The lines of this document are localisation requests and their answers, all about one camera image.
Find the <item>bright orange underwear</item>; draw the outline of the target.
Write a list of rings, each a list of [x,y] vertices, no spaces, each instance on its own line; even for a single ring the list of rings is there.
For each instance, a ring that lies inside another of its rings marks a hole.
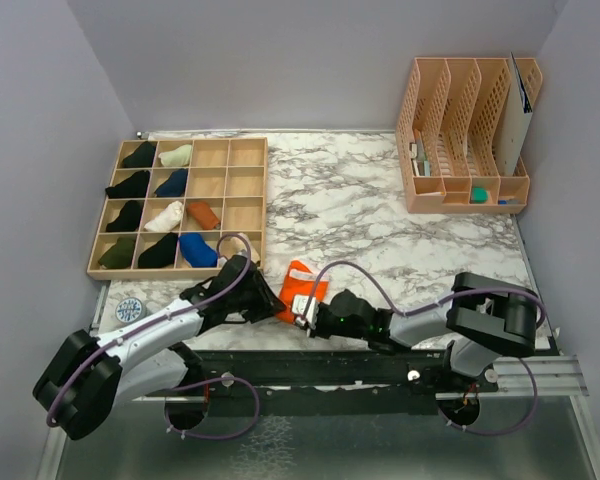
[[[278,320],[297,326],[304,325],[301,315],[317,276],[318,273],[308,264],[297,259],[291,261],[278,295],[285,306],[283,311],[275,314]]]

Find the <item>rust brown underwear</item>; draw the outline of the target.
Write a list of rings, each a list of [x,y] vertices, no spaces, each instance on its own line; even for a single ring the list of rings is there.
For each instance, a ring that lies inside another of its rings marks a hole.
[[[210,205],[204,201],[192,201],[186,206],[190,219],[195,221],[202,230],[217,230],[221,221]]]

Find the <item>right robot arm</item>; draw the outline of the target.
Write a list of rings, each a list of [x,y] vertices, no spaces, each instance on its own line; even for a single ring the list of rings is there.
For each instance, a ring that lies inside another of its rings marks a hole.
[[[291,313],[310,337],[363,340],[386,355],[455,333],[459,338],[430,354],[430,363],[419,370],[421,381],[452,391],[466,388],[501,357],[533,356],[537,330],[546,319],[535,292],[469,272],[456,275],[439,300],[407,311],[375,308],[344,290],[329,303],[295,294]]]

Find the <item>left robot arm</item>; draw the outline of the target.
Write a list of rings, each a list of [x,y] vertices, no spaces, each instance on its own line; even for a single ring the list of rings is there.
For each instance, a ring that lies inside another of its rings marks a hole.
[[[72,440],[94,432],[111,411],[139,397],[208,395],[215,379],[186,344],[231,315],[256,323],[285,308],[258,267],[244,256],[183,290],[161,310],[125,327],[93,336],[70,334],[41,374],[33,396],[46,423]]]

